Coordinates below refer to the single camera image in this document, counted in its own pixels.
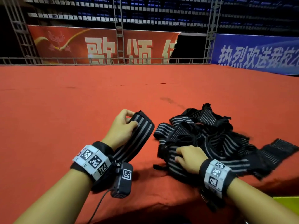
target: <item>black electronic device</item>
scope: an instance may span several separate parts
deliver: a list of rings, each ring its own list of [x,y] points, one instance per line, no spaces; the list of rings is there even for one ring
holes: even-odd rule
[[[116,163],[116,174],[114,185],[111,188],[111,196],[114,198],[125,198],[130,195],[132,186],[133,166],[129,163]]]

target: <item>cable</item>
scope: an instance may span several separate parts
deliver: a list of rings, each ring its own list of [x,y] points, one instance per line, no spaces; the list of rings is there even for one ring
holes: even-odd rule
[[[90,220],[88,221],[87,224],[90,224],[90,222],[92,221],[92,219],[93,219],[95,213],[97,212],[97,209],[99,208],[100,203],[101,203],[102,200],[104,199],[104,196],[106,196],[107,192],[110,192],[110,191],[111,191],[111,189],[107,190],[107,191],[104,193],[104,195],[102,196],[101,200],[99,201],[99,203],[98,203],[98,205],[97,205],[97,207],[96,207],[96,209],[95,209],[95,212],[92,214],[92,217],[90,218]]]

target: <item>person's left arm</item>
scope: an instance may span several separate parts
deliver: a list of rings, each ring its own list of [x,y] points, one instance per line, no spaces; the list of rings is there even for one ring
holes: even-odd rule
[[[102,140],[113,151],[125,144],[137,122],[129,110],[122,110]],[[75,223],[92,187],[89,176],[71,169],[54,186],[33,203],[14,224],[71,224]]]

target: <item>vertical truss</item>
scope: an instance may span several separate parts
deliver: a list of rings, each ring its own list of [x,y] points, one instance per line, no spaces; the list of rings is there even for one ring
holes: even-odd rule
[[[204,47],[204,64],[211,64],[213,48],[218,29],[222,0],[211,0],[210,17],[207,28],[207,39]]]
[[[2,0],[7,11],[10,23],[16,34],[23,57],[37,57],[35,46],[28,31],[18,0]],[[37,64],[36,59],[25,59],[26,64]]]
[[[122,0],[112,0],[113,1],[113,11],[114,11],[114,22],[115,22],[115,30],[116,30],[116,53],[117,53],[117,63],[120,63],[119,57],[123,58],[123,63],[126,64],[125,61],[125,42],[123,38],[123,13],[122,13]],[[115,14],[115,9],[118,9],[121,14],[121,18],[118,18],[118,15]]]

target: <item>red banner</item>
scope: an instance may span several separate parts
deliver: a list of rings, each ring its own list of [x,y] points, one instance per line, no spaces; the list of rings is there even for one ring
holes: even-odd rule
[[[28,27],[40,57],[74,58],[74,60],[47,59],[44,63],[76,61],[78,64],[113,64],[113,62],[116,64],[117,59],[109,58],[117,58],[117,41],[118,50],[123,49],[122,37],[116,37],[116,31],[113,29],[32,25]],[[178,35],[176,32],[124,30],[123,53],[126,63],[167,64]]]

